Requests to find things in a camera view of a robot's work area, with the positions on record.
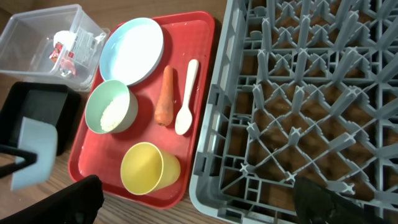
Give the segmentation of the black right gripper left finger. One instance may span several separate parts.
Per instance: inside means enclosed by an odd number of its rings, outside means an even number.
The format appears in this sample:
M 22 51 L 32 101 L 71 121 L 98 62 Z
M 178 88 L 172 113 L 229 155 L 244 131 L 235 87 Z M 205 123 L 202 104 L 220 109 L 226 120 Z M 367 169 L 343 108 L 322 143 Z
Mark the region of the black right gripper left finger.
M 1 219 L 1 224 L 91 224 L 104 202 L 102 181 L 90 175 L 57 193 Z

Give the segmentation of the red snack wrapper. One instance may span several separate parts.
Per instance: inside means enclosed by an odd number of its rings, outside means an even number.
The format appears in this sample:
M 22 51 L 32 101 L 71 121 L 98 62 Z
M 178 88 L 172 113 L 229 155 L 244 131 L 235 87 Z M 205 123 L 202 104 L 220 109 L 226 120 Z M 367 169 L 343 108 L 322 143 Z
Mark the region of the red snack wrapper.
M 54 46 L 54 50 L 52 53 L 49 55 L 49 59 L 52 62 L 56 62 L 58 59 L 60 59 L 60 71 L 61 71 L 61 76 L 65 78 L 70 78 L 70 77 L 75 77 L 76 76 L 76 68 L 75 64 L 73 62 L 73 58 L 75 54 L 70 51 L 66 51 L 64 58 L 61 58 L 61 53 L 63 50 L 63 44 L 60 42 L 57 42 Z

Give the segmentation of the orange carrot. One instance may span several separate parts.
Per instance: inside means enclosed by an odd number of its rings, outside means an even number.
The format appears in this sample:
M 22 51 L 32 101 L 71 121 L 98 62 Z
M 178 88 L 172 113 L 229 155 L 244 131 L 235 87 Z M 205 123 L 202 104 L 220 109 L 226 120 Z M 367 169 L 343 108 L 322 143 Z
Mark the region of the orange carrot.
M 174 71 L 170 65 L 164 69 L 162 87 L 154 113 L 154 120 L 161 126 L 168 126 L 174 118 Z

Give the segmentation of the mint green bowl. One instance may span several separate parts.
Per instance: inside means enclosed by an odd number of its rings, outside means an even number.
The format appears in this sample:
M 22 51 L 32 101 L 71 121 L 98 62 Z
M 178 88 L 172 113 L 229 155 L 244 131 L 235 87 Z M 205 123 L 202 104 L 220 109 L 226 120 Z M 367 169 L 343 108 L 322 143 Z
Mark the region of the mint green bowl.
M 85 121 L 96 134 L 121 133 L 131 126 L 138 114 L 138 101 L 129 88 L 118 80 L 97 86 L 85 108 Z

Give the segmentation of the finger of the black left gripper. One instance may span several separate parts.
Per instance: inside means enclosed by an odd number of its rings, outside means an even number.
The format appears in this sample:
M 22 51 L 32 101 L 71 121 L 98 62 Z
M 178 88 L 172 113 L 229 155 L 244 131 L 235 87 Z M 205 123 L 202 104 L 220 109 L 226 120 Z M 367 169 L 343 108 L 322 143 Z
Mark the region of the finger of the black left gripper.
M 29 152 L 15 147 L 1 145 L 1 154 L 14 156 L 13 163 L 1 166 L 1 178 L 11 175 L 21 169 L 31 166 L 37 162 L 37 153 Z

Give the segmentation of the small light blue bowl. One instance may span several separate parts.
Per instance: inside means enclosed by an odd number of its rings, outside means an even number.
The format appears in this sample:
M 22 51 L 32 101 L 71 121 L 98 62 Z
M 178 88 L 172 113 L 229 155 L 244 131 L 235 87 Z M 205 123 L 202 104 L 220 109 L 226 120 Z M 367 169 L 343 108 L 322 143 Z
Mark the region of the small light blue bowl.
M 57 154 L 58 133 L 55 126 L 24 117 L 17 148 L 36 155 L 36 161 L 13 173 L 11 190 L 41 184 L 49 179 Z

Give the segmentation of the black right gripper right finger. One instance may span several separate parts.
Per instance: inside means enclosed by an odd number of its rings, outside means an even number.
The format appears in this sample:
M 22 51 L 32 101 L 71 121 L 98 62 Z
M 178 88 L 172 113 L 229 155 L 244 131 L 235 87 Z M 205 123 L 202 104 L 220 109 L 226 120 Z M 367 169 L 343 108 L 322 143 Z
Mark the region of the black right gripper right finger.
M 294 205 L 300 224 L 389 223 L 306 177 L 298 177 L 295 181 Z

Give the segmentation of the yellow plastic cup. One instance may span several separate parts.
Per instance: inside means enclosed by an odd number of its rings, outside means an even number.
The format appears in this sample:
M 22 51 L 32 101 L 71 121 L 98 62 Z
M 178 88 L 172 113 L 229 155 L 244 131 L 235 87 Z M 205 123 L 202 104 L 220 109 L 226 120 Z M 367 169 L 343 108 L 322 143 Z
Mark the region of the yellow plastic cup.
M 149 142 L 133 145 L 125 153 L 120 168 L 124 188 L 134 195 L 146 195 L 168 187 L 180 174 L 177 157 Z

